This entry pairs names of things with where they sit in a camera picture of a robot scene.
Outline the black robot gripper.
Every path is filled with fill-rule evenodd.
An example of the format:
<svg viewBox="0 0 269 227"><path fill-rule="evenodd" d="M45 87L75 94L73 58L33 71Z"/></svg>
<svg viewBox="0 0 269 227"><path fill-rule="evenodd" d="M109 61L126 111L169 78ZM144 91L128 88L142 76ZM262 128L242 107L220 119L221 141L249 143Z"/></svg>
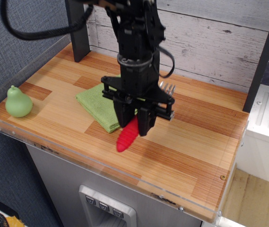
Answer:
<svg viewBox="0 0 269 227"><path fill-rule="evenodd" d="M103 97L113 100L119 125L124 128L137 113L139 134L146 136L156 117L171 120L175 85L159 82L159 59L132 61L118 59L120 77L101 78Z"/></svg>

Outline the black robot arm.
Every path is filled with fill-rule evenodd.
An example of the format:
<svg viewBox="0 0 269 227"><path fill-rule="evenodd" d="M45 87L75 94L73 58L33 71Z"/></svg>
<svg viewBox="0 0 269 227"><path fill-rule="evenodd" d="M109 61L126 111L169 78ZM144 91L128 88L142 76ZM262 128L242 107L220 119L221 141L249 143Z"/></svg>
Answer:
<svg viewBox="0 0 269 227"><path fill-rule="evenodd" d="M156 118L170 120L174 99L159 85L159 45L165 39L155 0L85 0L105 9L119 44L120 77L102 77L103 96L113 100L119 125L138 118L140 136L147 135Z"/></svg>

